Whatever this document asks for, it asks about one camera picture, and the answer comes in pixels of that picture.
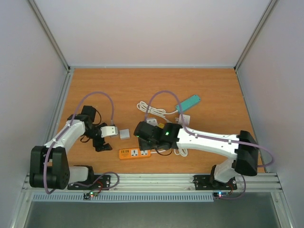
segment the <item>power socket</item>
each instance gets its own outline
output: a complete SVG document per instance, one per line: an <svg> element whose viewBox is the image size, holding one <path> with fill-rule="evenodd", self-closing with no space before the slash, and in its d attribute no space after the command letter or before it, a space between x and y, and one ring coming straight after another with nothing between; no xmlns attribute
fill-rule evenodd
<svg viewBox="0 0 304 228"><path fill-rule="evenodd" d="M147 118L147 123L152 126L157 126L157 120L155 118Z"/></svg>
<svg viewBox="0 0 304 228"><path fill-rule="evenodd" d="M146 156L146 155L148 155L148 150L141 151L141 156Z"/></svg>
<svg viewBox="0 0 304 228"><path fill-rule="evenodd" d="M151 156L150 150L141 151L139 148L120 149L118 153L121 160L149 158Z"/></svg>
<svg viewBox="0 0 304 228"><path fill-rule="evenodd" d="M131 150L131 156L132 156L132 157L138 156L138 149L133 149L133 150Z"/></svg>

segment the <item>black cable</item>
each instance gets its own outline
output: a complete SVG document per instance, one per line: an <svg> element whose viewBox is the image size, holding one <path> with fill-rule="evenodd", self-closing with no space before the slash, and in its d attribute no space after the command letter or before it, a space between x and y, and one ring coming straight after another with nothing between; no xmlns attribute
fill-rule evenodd
<svg viewBox="0 0 304 228"><path fill-rule="evenodd" d="M168 153L168 154L159 153L158 150L157 150L156 148L155 148L155 151L156 151L159 155L161 155L161 156L169 156L170 154L172 154L173 149L171 149L171 152Z"/></svg>
<svg viewBox="0 0 304 228"><path fill-rule="evenodd" d="M85 137L85 135L80 139L80 142L86 143L86 142L90 141L90 138L88 138L86 141L83 141L84 137Z"/></svg>
<svg viewBox="0 0 304 228"><path fill-rule="evenodd" d="M97 126L97 125L99 125L100 123L101 123L101 115L100 115L100 112L96 109L96 112L98 113L98 115L99 115L99 117L100 117L100 121L99 121L99 123L95 123L94 125L95 126Z"/></svg>

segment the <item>green power adapter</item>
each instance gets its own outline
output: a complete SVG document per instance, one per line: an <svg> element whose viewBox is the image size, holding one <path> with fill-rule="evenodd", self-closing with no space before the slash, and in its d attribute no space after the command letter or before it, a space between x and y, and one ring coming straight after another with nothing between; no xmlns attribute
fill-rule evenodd
<svg viewBox="0 0 304 228"><path fill-rule="evenodd" d="M193 95L192 97L189 97L187 100L183 101L181 103L181 108L183 113L188 109L192 108L193 106L197 105L199 102L200 102L200 97L198 95ZM179 111L179 113L181 112L180 107L178 105L175 106L175 108Z"/></svg>

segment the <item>small white box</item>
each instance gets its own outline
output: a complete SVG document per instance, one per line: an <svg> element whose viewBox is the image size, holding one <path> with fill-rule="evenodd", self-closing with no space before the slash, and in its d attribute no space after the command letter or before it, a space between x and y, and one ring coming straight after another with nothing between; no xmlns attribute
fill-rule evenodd
<svg viewBox="0 0 304 228"><path fill-rule="evenodd" d="M119 131L119 137L120 137L120 139L129 139L130 138L129 129L120 130Z"/></svg>

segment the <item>wooden table surface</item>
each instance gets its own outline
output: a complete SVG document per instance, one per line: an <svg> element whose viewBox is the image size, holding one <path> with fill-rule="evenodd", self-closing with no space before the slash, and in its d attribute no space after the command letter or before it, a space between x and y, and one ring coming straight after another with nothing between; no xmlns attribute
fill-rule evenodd
<svg viewBox="0 0 304 228"><path fill-rule="evenodd" d="M148 103L160 90L173 91L181 101L194 94L201 97L201 102L185 113L191 116L190 128L220 134L238 134L240 130L245 130L253 134L233 69L75 69L59 130L86 94L103 91L114 101L114 123L119 130L129 129L131 138L106 137L106 143L110 143L113 150L103 152L95 152L92 141L81 143L78 140L68 153L69 165L91 165L99 173L210 173L214 164L220 164L226 158L189 150L187 157L172 153L170 156L152 154L144 159L119 159L119 149L138 147L133 132L143 120L144 113L136 108L137 103ZM152 106L172 112L176 104L171 95L160 94ZM111 105L107 97L93 95L85 100L84 105L95 107L101 113L103 122L110 124ZM167 119L174 122L178 116L175 113L168 115Z"/></svg>

